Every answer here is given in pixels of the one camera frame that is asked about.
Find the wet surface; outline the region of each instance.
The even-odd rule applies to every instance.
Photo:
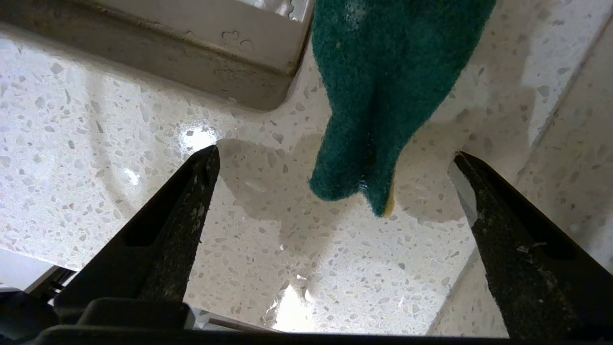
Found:
[[[402,153],[388,219],[359,195],[326,203],[309,191],[330,115],[310,48],[288,100],[251,112],[2,31],[0,247],[80,269],[190,154],[217,143],[186,302],[285,331],[424,334],[474,249],[447,177],[454,152],[515,182],[610,8],[500,3]]]

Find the sponge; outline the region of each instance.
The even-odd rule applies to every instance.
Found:
[[[318,0],[313,52],[332,117],[310,180],[323,200],[361,191],[393,208],[400,152],[454,86],[495,0]]]

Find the countertop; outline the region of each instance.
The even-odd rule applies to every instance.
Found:
[[[613,273],[613,24],[595,42],[585,66],[528,163],[517,188],[600,265]],[[475,252],[431,335],[505,336]]]
[[[327,203],[308,189],[330,115],[310,47],[287,101],[257,113],[2,28],[0,247],[80,269],[191,153],[216,143],[222,168],[187,303],[284,331],[425,334],[474,250],[447,178],[454,152],[544,199],[520,178],[538,171],[535,147],[612,6],[500,1],[454,90],[403,151],[388,219],[359,195]]]

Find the sink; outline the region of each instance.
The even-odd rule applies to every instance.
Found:
[[[0,21],[247,107],[278,107],[313,0],[8,0]]]

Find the scouring pad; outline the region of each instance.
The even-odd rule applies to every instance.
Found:
[[[313,51],[332,117],[311,189],[393,208],[398,156],[454,86],[495,0],[318,0]]]

